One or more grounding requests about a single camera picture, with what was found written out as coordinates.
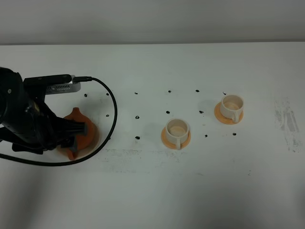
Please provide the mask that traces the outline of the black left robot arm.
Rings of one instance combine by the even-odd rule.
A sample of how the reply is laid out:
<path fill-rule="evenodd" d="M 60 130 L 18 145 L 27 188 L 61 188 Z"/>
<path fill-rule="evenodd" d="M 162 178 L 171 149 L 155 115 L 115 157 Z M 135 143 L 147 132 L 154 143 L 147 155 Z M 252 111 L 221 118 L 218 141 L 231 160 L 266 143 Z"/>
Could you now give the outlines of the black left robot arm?
<path fill-rule="evenodd" d="M 57 117 L 45 104 L 48 93 L 69 92 L 69 74 L 22 79 L 8 68 L 0 69 L 0 139 L 14 152 L 43 154 L 58 145 L 76 146 L 77 135 L 87 135 L 84 122 Z"/>

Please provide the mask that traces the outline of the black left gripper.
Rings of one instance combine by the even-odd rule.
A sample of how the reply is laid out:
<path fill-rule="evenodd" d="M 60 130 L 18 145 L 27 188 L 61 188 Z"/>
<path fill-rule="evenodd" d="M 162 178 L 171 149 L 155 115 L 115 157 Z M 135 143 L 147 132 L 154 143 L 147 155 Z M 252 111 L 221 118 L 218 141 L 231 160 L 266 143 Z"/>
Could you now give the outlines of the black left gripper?
<path fill-rule="evenodd" d="M 0 95 L 0 140 L 12 143 L 15 152 L 42 154 L 60 145 L 65 152 L 77 151 L 76 137 L 64 140 L 67 135 L 87 135 L 85 122 L 59 118 L 43 100 L 22 94 Z"/>

